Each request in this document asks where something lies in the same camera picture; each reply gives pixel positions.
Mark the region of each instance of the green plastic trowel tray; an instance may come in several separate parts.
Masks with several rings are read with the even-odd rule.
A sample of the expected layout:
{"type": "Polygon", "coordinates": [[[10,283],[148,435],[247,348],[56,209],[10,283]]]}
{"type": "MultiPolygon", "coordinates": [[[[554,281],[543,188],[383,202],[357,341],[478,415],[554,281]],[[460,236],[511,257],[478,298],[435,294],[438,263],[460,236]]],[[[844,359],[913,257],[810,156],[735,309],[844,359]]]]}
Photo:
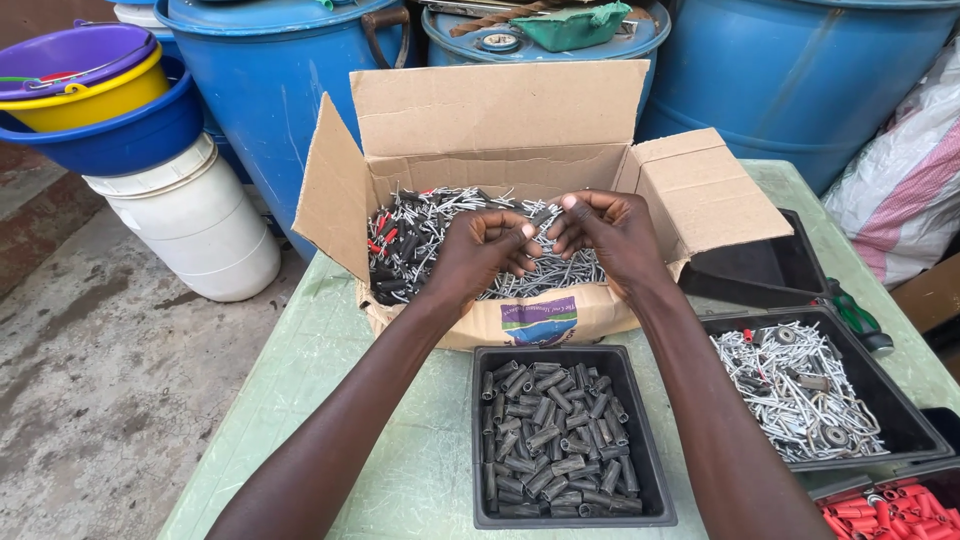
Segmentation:
{"type": "Polygon", "coordinates": [[[539,17],[521,17],[510,21],[540,47],[562,53],[606,43],[630,12],[630,6],[617,0],[596,8],[566,8],[539,17]]]}

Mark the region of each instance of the bent metal wire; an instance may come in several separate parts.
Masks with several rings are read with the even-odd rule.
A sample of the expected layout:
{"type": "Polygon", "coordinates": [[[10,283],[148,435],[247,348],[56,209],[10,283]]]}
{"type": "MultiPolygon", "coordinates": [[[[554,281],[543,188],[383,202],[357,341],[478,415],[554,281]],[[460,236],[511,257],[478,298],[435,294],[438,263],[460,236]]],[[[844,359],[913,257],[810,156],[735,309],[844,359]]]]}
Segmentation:
{"type": "Polygon", "coordinates": [[[423,193],[400,190],[394,203],[381,208],[368,222],[371,290],[384,306],[408,303],[430,276],[453,217],[467,210],[508,209],[539,227],[534,239],[543,247],[537,269],[522,278],[501,272],[477,300],[529,298],[554,288],[606,280],[593,250],[581,250],[570,260],[552,252],[546,232],[563,210],[544,201],[518,202],[510,192],[491,197],[477,187],[437,187],[423,193]]]}
{"type": "Polygon", "coordinates": [[[711,336],[736,389],[789,463],[889,454],[829,338],[799,322],[711,336]]]}

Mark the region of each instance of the white plastic container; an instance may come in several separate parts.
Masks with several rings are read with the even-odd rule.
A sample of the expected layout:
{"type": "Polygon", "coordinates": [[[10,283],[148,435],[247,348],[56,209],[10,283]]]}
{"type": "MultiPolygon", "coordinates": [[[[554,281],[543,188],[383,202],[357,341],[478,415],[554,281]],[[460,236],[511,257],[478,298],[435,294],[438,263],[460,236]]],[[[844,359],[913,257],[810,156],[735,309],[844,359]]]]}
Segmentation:
{"type": "Polygon", "coordinates": [[[172,30],[163,26],[163,23],[156,19],[153,4],[116,4],[113,6],[113,13],[116,14],[118,21],[142,26],[153,32],[155,36],[172,36],[174,34],[172,30]]]}
{"type": "Polygon", "coordinates": [[[187,286],[210,300],[246,300],[280,270],[274,236],[206,133],[148,171],[84,178],[187,286]]]}

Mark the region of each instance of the purple bucket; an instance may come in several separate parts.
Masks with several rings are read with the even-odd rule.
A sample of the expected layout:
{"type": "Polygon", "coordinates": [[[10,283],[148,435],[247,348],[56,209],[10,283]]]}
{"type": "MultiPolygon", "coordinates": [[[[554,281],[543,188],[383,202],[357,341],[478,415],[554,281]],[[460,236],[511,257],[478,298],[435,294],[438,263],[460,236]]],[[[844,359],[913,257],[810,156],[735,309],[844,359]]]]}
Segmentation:
{"type": "Polygon", "coordinates": [[[0,101],[37,99],[63,93],[71,83],[94,86],[129,71],[156,49],[150,31],[123,22],[74,21],[74,28],[28,39],[0,51],[0,77],[32,77],[0,82],[0,101]],[[80,75],[39,79],[62,72],[80,75]]]}

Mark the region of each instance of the cardboard box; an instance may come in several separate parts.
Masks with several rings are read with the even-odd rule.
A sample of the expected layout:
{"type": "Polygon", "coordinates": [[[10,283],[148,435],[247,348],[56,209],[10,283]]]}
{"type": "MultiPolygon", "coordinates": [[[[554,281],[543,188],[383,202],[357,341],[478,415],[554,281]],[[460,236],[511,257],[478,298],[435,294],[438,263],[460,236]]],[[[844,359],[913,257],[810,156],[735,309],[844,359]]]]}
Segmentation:
{"type": "Polygon", "coordinates": [[[920,333],[947,321],[960,312],[960,255],[895,288],[890,296],[920,333]]]}
{"type": "MultiPolygon", "coordinates": [[[[350,76],[366,156],[324,95],[293,229],[357,278],[374,334],[403,306],[368,289],[367,220],[398,187],[482,186],[551,199],[646,197],[674,279],[690,256],[792,229],[713,130],[632,146],[647,60],[475,64],[350,76]]],[[[441,348],[588,342],[639,326],[605,283],[485,300],[441,348]]]]}

